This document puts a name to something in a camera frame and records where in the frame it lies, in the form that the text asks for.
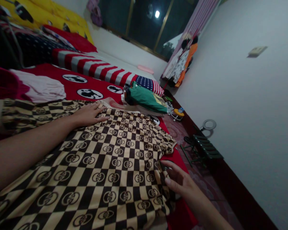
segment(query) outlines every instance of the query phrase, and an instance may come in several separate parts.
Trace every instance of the striped pillow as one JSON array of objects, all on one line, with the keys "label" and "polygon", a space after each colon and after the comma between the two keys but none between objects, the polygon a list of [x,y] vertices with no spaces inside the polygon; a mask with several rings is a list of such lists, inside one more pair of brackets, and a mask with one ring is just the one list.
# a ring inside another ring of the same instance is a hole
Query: striped pillow
[{"label": "striped pillow", "polygon": [[135,80],[136,83],[138,83],[140,86],[149,89],[150,91],[154,92],[155,94],[159,96],[164,95],[164,90],[162,87],[159,85],[159,83],[155,80],[151,80],[146,77],[138,76],[137,79]]}]

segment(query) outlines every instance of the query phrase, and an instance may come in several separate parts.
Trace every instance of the small stool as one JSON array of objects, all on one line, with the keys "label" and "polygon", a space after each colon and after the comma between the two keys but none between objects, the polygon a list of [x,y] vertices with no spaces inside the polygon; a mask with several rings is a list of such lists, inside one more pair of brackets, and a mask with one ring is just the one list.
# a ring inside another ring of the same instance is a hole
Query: small stool
[{"label": "small stool", "polygon": [[183,113],[178,112],[178,109],[174,109],[174,113],[176,114],[176,116],[174,116],[175,114],[171,113],[171,116],[174,118],[174,121],[176,120],[181,121],[182,118],[185,116]]}]

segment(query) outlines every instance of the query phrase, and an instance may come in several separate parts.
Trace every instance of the light switch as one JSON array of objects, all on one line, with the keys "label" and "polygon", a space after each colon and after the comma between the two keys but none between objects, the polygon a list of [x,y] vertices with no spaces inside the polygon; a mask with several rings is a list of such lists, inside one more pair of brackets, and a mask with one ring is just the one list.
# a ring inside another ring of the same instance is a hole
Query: light switch
[{"label": "light switch", "polygon": [[255,47],[254,49],[251,50],[251,52],[249,52],[249,58],[255,58],[258,57],[263,51],[265,51],[265,49],[268,48],[267,46],[258,46]]}]

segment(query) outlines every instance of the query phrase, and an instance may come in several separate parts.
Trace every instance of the curtain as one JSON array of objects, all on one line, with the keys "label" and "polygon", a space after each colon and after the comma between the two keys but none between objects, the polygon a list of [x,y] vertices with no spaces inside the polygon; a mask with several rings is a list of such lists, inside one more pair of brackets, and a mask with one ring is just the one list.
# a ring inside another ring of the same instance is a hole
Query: curtain
[{"label": "curtain", "polygon": [[208,19],[213,13],[214,9],[218,6],[220,0],[199,0],[198,4],[184,30],[178,44],[168,62],[161,78],[165,72],[168,72],[173,65],[173,59],[177,58],[179,55],[179,50],[181,49],[181,44],[185,39],[193,39],[196,35],[199,35],[206,25]]}]

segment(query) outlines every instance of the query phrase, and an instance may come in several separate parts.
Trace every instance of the floor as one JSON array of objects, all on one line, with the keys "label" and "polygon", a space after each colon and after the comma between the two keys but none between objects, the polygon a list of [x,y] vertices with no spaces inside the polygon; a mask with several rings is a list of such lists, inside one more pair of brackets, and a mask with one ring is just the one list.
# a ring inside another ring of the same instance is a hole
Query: floor
[{"label": "floor", "polygon": [[[221,213],[221,215],[230,223],[230,225],[235,230],[243,230],[239,220],[236,215],[233,213],[231,207],[220,191],[218,185],[214,181],[213,177],[209,173],[207,169],[204,169],[200,164],[192,164],[193,167],[190,166],[185,154],[183,153],[180,145],[187,146],[184,141],[184,137],[187,136],[187,132],[182,126],[180,122],[174,122],[173,118],[165,115],[163,118],[164,123],[166,124],[167,129],[170,132],[170,135],[177,142],[177,150],[179,151],[182,160],[184,161],[190,176],[194,180],[194,182],[199,186],[202,192],[211,200],[216,209]],[[204,229],[202,226],[195,226],[193,230],[202,230]]]}]

